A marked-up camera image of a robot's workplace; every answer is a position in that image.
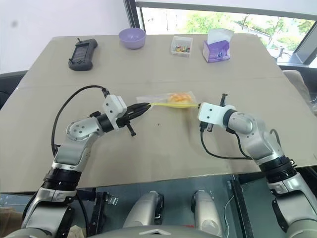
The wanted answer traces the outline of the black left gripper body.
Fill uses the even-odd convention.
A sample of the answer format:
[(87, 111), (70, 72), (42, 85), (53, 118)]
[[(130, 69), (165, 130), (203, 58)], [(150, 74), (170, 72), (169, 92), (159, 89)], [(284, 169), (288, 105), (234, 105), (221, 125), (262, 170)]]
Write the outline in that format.
[(127, 111), (124, 113), (124, 115), (116, 120), (117, 126), (119, 128), (123, 128), (126, 126), (128, 130), (130, 131), (132, 137), (136, 135), (136, 132), (134, 131), (134, 129), (132, 128), (130, 124), (131, 115), (134, 114), (135, 109), (136, 109), (136, 105), (128, 106)]

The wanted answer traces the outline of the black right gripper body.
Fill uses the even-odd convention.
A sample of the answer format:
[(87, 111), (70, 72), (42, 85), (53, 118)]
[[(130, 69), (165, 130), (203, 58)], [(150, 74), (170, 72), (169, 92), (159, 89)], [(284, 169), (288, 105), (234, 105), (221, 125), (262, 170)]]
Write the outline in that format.
[(226, 107), (226, 97), (227, 94), (223, 93), (219, 105), (205, 102), (201, 103), (199, 109), (200, 132), (204, 132), (205, 130), (212, 132), (214, 125), (223, 126), (222, 120), (227, 108), (221, 108)]

